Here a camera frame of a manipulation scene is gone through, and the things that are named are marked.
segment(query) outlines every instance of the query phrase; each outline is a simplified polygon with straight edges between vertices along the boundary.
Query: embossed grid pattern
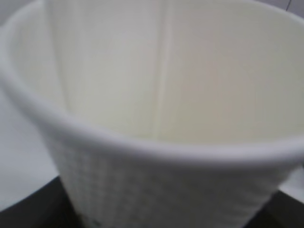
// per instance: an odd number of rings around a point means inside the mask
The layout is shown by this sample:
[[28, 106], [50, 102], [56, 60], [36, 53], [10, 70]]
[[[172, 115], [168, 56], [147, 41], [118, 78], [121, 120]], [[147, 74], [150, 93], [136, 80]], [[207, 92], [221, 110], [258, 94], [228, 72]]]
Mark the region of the embossed grid pattern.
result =
[[241, 228], [289, 171], [148, 169], [45, 139], [87, 228]]

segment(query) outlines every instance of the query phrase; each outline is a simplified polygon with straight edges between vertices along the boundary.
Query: black tray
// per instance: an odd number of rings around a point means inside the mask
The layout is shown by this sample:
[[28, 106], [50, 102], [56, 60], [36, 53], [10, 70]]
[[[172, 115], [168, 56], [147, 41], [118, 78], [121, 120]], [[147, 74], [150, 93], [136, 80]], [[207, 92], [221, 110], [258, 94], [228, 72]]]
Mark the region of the black tray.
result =
[[[0, 228], [82, 228], [59, 178], [0, 213]], [[304, 205], [277, 192], [245, 228], [304, 228]]]

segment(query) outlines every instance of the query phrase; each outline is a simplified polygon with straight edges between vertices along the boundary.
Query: gray surface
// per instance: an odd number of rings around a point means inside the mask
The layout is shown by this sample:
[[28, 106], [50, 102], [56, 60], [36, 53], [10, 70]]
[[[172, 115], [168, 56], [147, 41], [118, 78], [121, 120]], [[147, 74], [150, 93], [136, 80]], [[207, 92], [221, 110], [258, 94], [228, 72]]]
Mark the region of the gray surface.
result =
[[5, 22], [10, 14], [31, 1], [32, 0], [0, 0], [0, 25]]
[[282, 8], [284, 10], [287, 9], [288, 3], [289, 3], [289, 0], [257, 0], [257, 1], [264, 2], [264, 3], [270, 4], [270, 5], [274, 5], [279, 8]]
[[304, 17], [304, 0], [292, 0], [288, 11]]

